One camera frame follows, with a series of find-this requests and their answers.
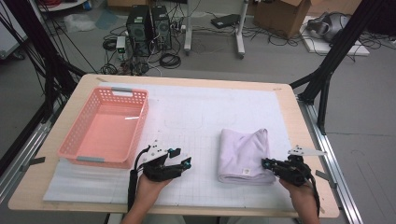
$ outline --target human hand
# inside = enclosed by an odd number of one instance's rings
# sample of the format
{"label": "human hand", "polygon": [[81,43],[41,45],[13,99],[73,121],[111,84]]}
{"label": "human hand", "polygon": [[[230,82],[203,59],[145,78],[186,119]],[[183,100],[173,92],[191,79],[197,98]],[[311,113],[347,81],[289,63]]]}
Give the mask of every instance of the human hand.
{"label": "human hand", "polygon": [[161,190],[171,181],[172,179],[162,182],[154,182],[149,180],[145,175],[141,175],[137,184],[134,205],[121,224],[141,223],[151,206],[155,204],[155,201],[157,201]]}
{"label": "human hand", "polygon": [[291,203],[303,223],[318,224],[319,218],[314,191],[307,185],[296,187],[283,179],[279,179],[279,183],[289,191]]}

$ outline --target wooden tabletop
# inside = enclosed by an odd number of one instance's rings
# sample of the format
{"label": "wooden tabletop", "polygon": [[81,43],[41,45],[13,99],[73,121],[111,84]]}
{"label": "wooden tabletop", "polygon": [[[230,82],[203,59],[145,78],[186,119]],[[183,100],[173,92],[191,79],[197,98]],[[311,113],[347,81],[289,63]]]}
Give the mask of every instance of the wooden tabletop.
{"label": "wooden tabletop", "polygon": [[[290,144],[315,148],[310,133],[304,122],[300,107],[297,104],[291,87],[287,84],[240,82],[205,79],[185,79],[167,77],[125,77],[108,75],[86,75],[78,83],[69,102],[54,124],[43,146],[36,157],[45,157],[44,163],[32,165],[26,172],[21,183],[12,195],[8,206],[15,210],[36,211],[86,211],[106,213],[126,213],[125,204],[115,203],[69,203],[44,202],[43,196],[47,191],[55,172],[59,157],[57,150],[62,144],[78,112],[83,107],[92,88],[101,82],[137,83],[151,85],[169,85],[184,87],[230,88],[240,90],[273,91],[279,101],[283,119],[288,130]],[[318,157],[306,157],[304,161],[313,171],[323,172]],[[317,188],[321,203],[321,217],[338,217],[339,209],[335,202],[329,183],[317,177]],[[220,207],[191,207],[191,206],[159,206],[151,208],[150,213],[181,214],[202,216],[265,216],[265,217],[297,217],[294,211],[274,209],[248,208],[220,208]]]}

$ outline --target towel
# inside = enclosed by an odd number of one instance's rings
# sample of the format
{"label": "towel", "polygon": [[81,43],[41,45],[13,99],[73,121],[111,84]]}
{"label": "towel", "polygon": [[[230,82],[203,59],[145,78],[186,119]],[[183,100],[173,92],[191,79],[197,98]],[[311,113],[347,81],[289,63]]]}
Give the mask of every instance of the towel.
{"label": "towel", "polygon": [[274,174],[262,168],[269,158],[267,130],[238,133],[223,129],[220,138],[219,181],[244,185],[270,185]]}

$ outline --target concrete floor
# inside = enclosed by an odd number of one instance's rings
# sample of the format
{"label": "concrete floor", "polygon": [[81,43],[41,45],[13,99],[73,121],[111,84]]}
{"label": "concrete floor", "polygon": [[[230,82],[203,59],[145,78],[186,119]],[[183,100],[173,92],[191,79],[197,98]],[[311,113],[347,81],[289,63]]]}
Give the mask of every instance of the concrete floor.
{"label": "concrete floor", "polygon": [[[102,9],[87,12],[94,21]],[[210,27],[211,17],[193,19]],[[97,70],[104,64],[103,37],[122,26],[119,17],[108,29],[70,34],[73,42]],[[61,35],[69,59],[77,67],[91,72],[73,46]],[[318,68],[323,57],[308,53],[304,44],[276,46],[267,35],[244,38],[246,56],[236,55],[233,36],[208,32],[193,35],[192,52],[179,53],[181,66],[161,69],[162,77],[206,78],[254,82],[291,83]],[[326,131],[344,173],[349,190],[364,223],[394,223],[396,218],[396,181],[393,159],[396,158],[396,63],[394,49],[369,49],[368,57],[345,58],[335,71],[330,87]],[[158,77],[151,69],[147,76]],[[0,61],[0,156],[18,136],[44,101],[35,72],[28,60]],[[0,223],[103,223],[106,214],[11,211],[7,196],[0,205]],[[215,223],[214,217],[187,217],[187,223]],[[347,223],[344,216],[322,219],[322,223]],[[270,223],[293,223],[288,218],[271,218]]]}

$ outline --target basket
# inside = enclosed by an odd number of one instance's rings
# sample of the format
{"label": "basket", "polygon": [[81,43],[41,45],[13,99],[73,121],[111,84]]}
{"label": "basket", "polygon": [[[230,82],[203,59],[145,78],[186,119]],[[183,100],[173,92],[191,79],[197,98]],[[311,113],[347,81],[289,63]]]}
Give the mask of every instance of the basket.
{"label": "basket", "polygon": [[93,89],[58,155],[74,164],[130,169],[149,111],[144,90]]}

